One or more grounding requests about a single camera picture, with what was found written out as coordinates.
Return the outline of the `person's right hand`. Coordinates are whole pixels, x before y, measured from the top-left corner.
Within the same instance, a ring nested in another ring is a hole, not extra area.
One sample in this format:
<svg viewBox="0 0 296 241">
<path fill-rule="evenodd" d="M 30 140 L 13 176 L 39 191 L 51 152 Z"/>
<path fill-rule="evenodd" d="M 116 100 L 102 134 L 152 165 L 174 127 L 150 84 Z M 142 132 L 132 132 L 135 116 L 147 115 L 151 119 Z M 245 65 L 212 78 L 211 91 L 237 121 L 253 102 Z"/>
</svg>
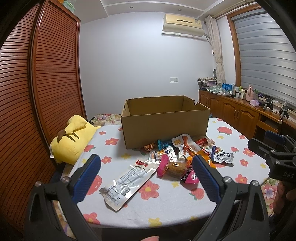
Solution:
<svg viewBox="0 0 296 241">
<path fill-rule="evenodd" d="M 275 200 L 273 202 L 273 212 L 275 214 L 280 214 L 283 207 L 285 206 L 285 201 L 294 201 L 295 196 L 295 189 L 291 189 L 288 183 L 279 181 L 277 185 Z"/>
</svg>

